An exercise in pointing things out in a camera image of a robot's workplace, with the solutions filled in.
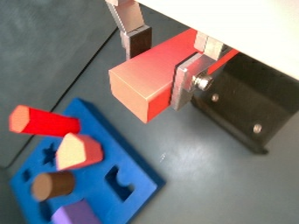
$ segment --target screw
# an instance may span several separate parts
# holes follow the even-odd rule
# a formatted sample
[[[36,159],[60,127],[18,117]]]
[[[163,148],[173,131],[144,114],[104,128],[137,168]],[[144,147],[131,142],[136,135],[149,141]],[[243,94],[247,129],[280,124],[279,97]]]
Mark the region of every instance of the screw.
[[[197,87],[201,91],[208,90],[211,87],[213,79],[205,72],[201,72],[199,76],[193,79],[193,86]]]
[[[212,97],[211,97],[211,100],[212,100],[213,102],[217,102],[219,99],[220,99],[220,96],[219,96],[217,94],[213,94]]]
[[[253,127],[253,132],[256,133],[256,134],[259,134],[260,133],[260,131],[261,131],[261,125],[257,123],[257,124],[255,124],[255,127]]]

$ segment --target gray table surface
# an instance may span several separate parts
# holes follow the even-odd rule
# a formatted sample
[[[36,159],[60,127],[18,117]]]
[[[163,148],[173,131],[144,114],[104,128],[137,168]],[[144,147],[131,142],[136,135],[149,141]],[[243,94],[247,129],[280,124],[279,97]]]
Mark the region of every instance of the gray table surface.
[[[144,10],[144,17],[153,27],[155,44],[185,29],[151,10]],[[144,125],[109,91],[108,69],[124,60],[116,33],[56,111],[73,97],[92,102],[164,178],[165,186],[132,223],[296,224],[299,117],[268,144],[264,156],[252,154],[191,104],[179,112],[168,108]],[[13,163],[10,175],[38,140],[32,140]]]

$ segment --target blue shape sorter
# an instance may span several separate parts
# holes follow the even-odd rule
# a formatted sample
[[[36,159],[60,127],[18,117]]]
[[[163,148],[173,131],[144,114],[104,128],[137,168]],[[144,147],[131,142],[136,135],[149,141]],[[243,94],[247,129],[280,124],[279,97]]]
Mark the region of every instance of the blue shape sorter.
[[[101,143],[104,160],[72,170],[76,186],[69,195],[38,202],[30,194],[33,178],[41,172],[56,171],[55,151],[61,143],[61,138],[45,137],[10,180],[22,214],[32,224],[52,223],[61,206],[85,199],[103,224],[128,223],[164,181],[91,103],[75,99],[63,114],[77,117],[80,134]]]

